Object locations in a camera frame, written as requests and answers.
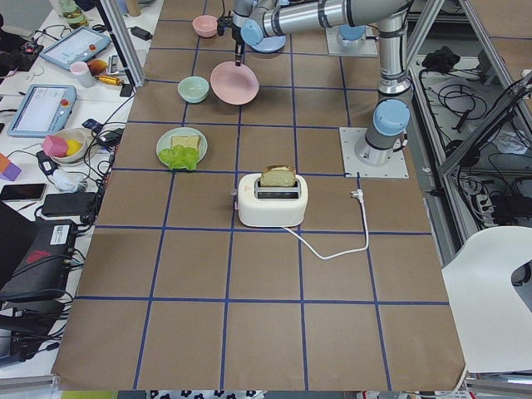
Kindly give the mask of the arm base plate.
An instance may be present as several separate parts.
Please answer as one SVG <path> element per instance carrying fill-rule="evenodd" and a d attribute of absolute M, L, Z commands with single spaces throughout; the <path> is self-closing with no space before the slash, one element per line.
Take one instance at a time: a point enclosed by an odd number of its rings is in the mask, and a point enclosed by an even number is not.
<path fill-rule="evenodd" d="M 337 41 L 337 27 L 326 29 L 328 54 L 339 57 L 377 57 L 377 36 L 371 26 L 367 26 L 367 39 L 364 44 L 355 47 L 342 47 Z"/>
<path fill-rule="evenodd" d="M 351 178 L 408 179 L 405 156 L 396 140 L 388 150 L 377 150 L 366 141 L 367 128 L 340 127 L 344 175 Z"/>

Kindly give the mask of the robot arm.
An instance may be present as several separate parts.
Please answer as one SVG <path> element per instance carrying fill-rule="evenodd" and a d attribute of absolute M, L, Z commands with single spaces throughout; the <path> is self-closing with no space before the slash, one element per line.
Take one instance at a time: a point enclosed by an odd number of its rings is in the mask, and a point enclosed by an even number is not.
<path fill-rule="evenodd" d="M 240 65 L 245 45 L 257 45 L 266 37 L 347 25 L 376 23 L 381 79 L 379 102 L 372 124 L 355 144 L 355 155 L 370 166 L 385 165 L 393 146 L 410 120 L 406 104 L 411 83 L 407 77 L 406 16 L 410 1 L 235 1 L 217 18 L 217 34 L 228 28 L 235 41 L 235 64 Z"/>
<path fill-rule="evenodd" d="M 342 47 L 355 47 L 365 43 L 367 39 L 367 25 L 341 25 L 337 32 L 337 41 Z"/>

